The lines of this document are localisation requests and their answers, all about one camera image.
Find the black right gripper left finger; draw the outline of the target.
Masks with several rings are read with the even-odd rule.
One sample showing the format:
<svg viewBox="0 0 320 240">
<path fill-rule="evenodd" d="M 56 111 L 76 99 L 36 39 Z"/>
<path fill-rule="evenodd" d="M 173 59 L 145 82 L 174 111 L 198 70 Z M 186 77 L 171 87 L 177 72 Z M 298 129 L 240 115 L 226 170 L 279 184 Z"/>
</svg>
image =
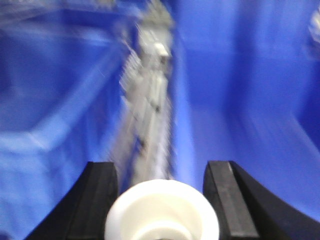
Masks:
<svg viewBox="0 0 320 240">
<path fill-rule="evenodd" d="M 26 239 L 102 240 L 107 214 L 117 197 L 115 165 L 90 161 L 69 192 Z"/>
</svg>

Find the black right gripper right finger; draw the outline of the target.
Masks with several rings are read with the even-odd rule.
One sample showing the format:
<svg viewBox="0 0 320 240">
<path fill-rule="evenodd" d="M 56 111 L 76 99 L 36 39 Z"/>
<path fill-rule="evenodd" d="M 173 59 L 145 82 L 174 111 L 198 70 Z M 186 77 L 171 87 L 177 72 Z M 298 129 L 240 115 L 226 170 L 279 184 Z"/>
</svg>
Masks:
<svg viewBox="0 0 320 240">
<path fill-rule="evenodd" d="M 208 161 L 202 192 L 216 212 L 221 240 L 320 238 L 318 221 L 280 199 L 234 161 Z"/>
</svg>

